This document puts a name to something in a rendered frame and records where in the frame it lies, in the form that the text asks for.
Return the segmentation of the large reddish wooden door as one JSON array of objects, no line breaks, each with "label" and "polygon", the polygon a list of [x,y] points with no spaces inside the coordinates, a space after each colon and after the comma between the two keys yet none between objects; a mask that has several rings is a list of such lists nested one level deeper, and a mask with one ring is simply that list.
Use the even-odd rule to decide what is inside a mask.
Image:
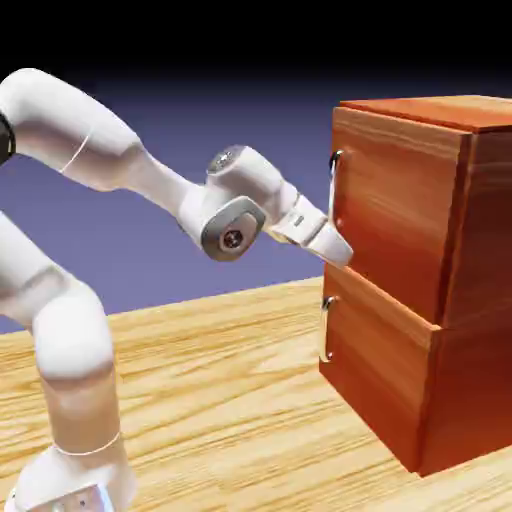
[{"label": "large reddish wooden door", "polygon": [[435,324],[469,132],[339,106],[334,217],[352,268]]}]

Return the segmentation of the reddish wooden cabinet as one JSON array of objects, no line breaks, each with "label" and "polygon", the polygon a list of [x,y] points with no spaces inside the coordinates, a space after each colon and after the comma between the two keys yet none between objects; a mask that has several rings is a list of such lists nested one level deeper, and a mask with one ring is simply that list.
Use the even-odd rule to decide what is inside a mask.
[{"label": "reddish wooden cabinet", "polygon": [[339,106],[470,133],[413,473],[428,476],[512,446],[512,99],[462,95]]}]

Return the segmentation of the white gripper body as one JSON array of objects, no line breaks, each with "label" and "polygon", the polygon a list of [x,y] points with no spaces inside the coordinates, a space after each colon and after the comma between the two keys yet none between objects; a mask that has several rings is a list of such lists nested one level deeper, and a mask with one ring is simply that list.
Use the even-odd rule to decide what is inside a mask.
[{"label": "white gripper body", "polygon": [[319,229],[305,249],[337,268],[347,266],[353,257],[352,247],[330,222]]}]

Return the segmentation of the small reddish wooden door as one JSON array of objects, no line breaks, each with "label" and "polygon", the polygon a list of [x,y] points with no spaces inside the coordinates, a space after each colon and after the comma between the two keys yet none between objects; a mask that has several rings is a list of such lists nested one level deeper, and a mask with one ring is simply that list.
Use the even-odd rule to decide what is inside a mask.
[{"label": "small reddish wooden door", "polygon": [[332,297],[320,372],[411,472],[420,467],[431,344],[438,325],[357,272],[325,268]]}]

